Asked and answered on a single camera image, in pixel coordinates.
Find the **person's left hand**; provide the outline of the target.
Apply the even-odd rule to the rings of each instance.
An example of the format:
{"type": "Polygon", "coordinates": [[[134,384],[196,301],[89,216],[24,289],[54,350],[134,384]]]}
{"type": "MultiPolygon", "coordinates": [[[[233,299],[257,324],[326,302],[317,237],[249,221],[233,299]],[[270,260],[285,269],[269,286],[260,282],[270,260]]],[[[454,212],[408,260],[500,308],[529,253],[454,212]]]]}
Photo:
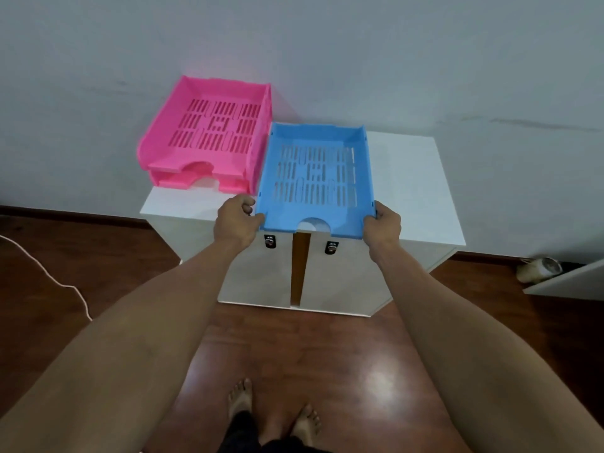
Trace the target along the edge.
{"type": "Polygon", "coordinates": [[[214,225],[214,240],[233,254],[239,254],[251,243],[259,230],[247,230],[246,215],[255,215],[255,199],[239,194],[227,199],[217,211],[214,225]]]}

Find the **person's right hand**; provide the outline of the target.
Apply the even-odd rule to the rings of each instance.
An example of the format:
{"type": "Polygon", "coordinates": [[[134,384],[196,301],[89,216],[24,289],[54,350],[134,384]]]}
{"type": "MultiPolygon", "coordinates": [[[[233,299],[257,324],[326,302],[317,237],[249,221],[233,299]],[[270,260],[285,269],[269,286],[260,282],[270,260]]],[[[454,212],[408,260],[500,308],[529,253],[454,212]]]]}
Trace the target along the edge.
{"type": "Polygon", "coordinates": [[[402,230],[400,215],[376,200],[374,216],[378,218],[376,234],[362,235],[369,249],[370,258],[377,264],[402,251],[399,236],[402,230]]]}

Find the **blue plastic paper tray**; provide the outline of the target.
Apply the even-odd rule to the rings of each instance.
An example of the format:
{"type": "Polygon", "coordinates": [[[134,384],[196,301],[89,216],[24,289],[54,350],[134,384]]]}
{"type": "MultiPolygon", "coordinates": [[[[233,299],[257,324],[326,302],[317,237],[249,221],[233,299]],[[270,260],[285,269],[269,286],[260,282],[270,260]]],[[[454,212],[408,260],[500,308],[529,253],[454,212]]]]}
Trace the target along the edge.
{"type": "Polygon", "coordinates": [[[255,210],[267,232],[321,221],[333,237],[361,239],[376,213],[366,128],[273,123],[255,210]]]}

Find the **person's left forearm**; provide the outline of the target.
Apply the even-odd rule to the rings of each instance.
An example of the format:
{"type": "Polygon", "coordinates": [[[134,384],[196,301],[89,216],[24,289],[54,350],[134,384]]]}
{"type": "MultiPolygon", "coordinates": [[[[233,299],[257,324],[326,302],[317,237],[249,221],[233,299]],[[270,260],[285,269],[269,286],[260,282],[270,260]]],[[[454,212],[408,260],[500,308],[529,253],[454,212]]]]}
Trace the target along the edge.
{"type": "Polygon", "coordinates": [[[84,328],[0,419],[0,453],[140,453],[176,400],[225,276],[253,237],[215,237],[84,328]]]}

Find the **person's right forearm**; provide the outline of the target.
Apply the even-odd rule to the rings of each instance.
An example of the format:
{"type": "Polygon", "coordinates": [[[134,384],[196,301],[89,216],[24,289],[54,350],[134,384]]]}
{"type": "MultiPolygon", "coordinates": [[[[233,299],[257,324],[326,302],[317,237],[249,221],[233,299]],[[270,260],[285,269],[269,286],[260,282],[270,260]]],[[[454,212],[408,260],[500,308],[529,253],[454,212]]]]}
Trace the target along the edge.
{"type": "Polygon", "coordinates": [[[604,429],[531,346],[434,279],[399,243],[365,241],[474,453],[604,453],[604,429]]]}

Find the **white cabinet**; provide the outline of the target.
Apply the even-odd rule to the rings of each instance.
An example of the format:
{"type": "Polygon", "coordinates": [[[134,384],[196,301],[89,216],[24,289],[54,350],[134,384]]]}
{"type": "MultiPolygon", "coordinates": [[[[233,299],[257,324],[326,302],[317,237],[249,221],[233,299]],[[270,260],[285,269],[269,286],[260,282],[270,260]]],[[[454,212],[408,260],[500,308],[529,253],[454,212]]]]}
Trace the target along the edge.
{"type": "MultiPolygon", "coordinates": [[[[434,139],[370,131],[368,147],[374,194],[402,218],[400,245],[432,271],[465,246],[434,139]]],[[[210,179],[188,190],[154,187],[141,215],[187,261],[211,243],[217,210],[230,197],[210,179]]],[[[328,227],[304,221],[292,234],[291,306],[286,310],[315,312],[299,308],[312,232],[327,233],[328,227]]]]}

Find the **white cabinet door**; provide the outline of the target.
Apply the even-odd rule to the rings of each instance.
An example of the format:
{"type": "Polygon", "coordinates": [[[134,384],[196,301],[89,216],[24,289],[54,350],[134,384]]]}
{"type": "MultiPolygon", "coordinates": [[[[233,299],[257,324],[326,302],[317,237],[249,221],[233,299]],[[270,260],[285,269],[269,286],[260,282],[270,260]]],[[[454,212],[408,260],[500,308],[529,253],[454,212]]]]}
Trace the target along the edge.
{"type": "Polygon", "coordinates": [[[258,232],[251,245],[231,264],[218,296],[220,303],[288,309],[291,306],[292,234],[272,234],[275,248],[266,247],[258,232]]]}
{"type": "Polygon", "coordinates": [[[391,301],[363,240],[312,232],[309,243],[300,309],[370,317],[391,301]],[[339,242],[335,254],[324,253],[327,241],[339,242]]]}

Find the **white plug adapter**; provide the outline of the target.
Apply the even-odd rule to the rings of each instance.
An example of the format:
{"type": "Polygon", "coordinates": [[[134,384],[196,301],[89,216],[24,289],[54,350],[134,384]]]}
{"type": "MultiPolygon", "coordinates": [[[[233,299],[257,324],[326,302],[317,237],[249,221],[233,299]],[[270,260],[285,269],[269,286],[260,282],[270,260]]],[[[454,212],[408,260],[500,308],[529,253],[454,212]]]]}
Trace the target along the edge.
{"type": "Polygon", "coordinates": [[[563,273],[561,263],[550,257],[521,258],[520,262],[516,278],[523,284],[538,284],[563,273]]]}

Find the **person's left foot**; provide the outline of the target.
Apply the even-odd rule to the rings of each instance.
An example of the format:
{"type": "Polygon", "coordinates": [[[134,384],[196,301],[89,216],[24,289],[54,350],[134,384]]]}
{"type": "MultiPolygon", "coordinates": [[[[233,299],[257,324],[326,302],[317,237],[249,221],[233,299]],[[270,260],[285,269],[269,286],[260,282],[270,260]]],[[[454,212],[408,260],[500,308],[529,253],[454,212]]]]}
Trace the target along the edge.
{"type": "Polygon", "coordinates": [[[253,383],[250,378],[239,381],[228,394],[229,421],[241,412],[253,412],[253,383]]]}

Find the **person's foot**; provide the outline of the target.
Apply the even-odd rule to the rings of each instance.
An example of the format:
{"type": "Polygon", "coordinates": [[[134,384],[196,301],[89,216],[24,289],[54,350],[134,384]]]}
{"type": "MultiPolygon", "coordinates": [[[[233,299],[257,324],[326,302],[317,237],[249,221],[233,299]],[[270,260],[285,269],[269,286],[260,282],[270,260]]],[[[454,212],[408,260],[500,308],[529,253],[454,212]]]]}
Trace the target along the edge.
{"type": "Polygon", "coordinates": [[[241,412],[253,412],[253,383],[250,378],[239,381],[228,394],[229,421],[241,412]]]}
{"type": "Polygon", "coordinates": [[[317,411],[311,404],[305,404],[294,420],[288,437],[298,439],[305,446],[314,447],[321,428],[317,411]]]}

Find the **person's right foot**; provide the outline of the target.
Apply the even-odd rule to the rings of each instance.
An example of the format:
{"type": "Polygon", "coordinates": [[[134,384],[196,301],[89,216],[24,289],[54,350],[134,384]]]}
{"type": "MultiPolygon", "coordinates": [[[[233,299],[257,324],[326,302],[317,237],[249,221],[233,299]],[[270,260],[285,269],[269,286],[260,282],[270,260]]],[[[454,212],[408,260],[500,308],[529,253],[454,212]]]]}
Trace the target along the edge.
{"type": "Polygon", "coordinates": [[[311,404],[305,404],[294,420],[288,437],[298,439],[305,446],[314,447],[321,428],[317,411],[311,404]]]}

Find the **person's black shorts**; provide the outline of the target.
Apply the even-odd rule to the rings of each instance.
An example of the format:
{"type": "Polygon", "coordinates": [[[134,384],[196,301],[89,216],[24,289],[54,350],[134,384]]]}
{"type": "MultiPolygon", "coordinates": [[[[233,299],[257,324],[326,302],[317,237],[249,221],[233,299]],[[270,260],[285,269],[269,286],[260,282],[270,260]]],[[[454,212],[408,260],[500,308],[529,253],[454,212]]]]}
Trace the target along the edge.
{"type": "Polygon", "coordinates": [[[261,445],[259,429],[252,414],[241,412],[230,422],[217,453],[332,453],[308,447],[288,436],[261,445]]]}

